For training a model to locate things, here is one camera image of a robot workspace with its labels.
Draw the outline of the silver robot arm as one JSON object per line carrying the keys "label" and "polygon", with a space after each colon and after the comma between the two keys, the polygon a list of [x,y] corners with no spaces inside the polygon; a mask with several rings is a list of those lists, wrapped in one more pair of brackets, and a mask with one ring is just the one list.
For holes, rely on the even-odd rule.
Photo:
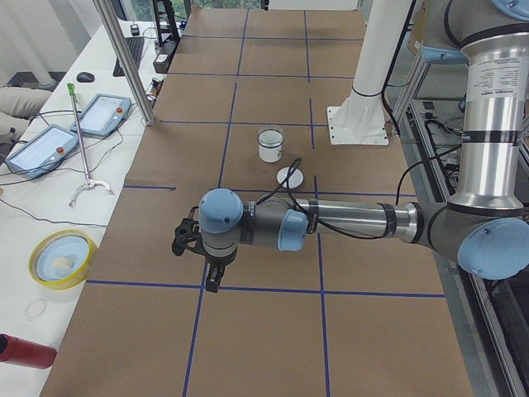
{"label": "silver robot arm", "polygon": [[360,240],[395,237],[431,248],[488,280],[528,264],[528,226],[514,185],[528,79],[525,1],[440,1],[429,37],[469,62],[457,190],[447,203],[344,203],[268,195],[245,203],[214,189],[199,204],[197,248],[217,292],[241,244],[299,251],[329,230]]}

